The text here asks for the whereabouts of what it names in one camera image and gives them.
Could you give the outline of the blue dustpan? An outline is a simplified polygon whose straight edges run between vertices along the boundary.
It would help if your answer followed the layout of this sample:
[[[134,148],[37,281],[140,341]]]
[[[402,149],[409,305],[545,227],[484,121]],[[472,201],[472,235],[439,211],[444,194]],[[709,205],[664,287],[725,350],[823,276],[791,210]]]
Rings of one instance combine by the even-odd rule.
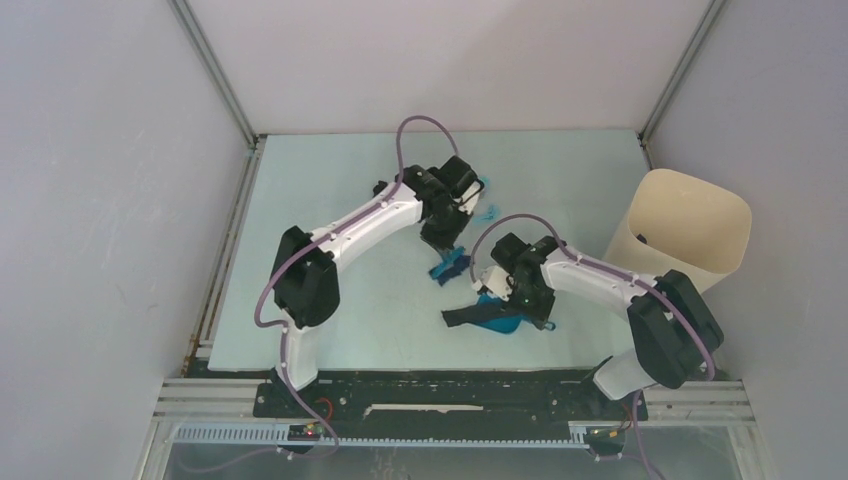
[[[476,302],[477,305],[500,305],[501,303],[502,300],[499,297],[492,297],[488,294],[480,295]],[[476,326],[501,334],[512,334],[519,328],[520,325],[525,323],[534,325],[529,317],[517,314],[477,322]]]

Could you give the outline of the blue hand brush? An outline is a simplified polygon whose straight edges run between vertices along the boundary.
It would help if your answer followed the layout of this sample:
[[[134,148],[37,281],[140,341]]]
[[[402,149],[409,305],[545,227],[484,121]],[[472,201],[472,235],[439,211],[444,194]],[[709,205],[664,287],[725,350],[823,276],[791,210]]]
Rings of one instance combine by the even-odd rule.
[[[449,252],[440,254],[441,261],[428,271],[428,275],[439,286],[444,286],[450,280],[461,276],[470,265],[470,256],[463,246],[458,246]]]

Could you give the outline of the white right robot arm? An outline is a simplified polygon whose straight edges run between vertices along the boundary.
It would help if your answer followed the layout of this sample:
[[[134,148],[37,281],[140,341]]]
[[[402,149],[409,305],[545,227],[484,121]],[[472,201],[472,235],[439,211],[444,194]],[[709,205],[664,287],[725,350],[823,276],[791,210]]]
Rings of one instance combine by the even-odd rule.
[[[671,269],[656,276],[622,270],[553,236],[534,244],[514,234],[498,240],[494,265],[475,282],[505,307],[544,327],[559,292],[592,301],[622,318],[633,346],[599,364],[581,392],[585,411],[606,418],[622,398],[658,384],[677,389],[702,366],[715,370],[713,352],[724,332],[692,280]]]

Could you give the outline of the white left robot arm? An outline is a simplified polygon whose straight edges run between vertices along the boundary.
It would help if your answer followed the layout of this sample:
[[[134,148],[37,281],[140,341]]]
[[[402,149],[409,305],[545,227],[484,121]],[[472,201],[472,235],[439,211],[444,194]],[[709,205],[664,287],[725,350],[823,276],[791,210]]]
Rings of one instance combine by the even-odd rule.
[[[263,291],[284,312],[278,376],[286,382],[277,402],[292,416],[316,403],[311,385],[323,324],[340,304],[339,275],[354,260],[407,227],[442,260],[459,257],[456,244],[470,223],[485,183],[459,156],[442,166],[406,167],[391,183],[379,182],[372,198],[342,219],[305,231],[286,230],[279,242],[269,285]]]

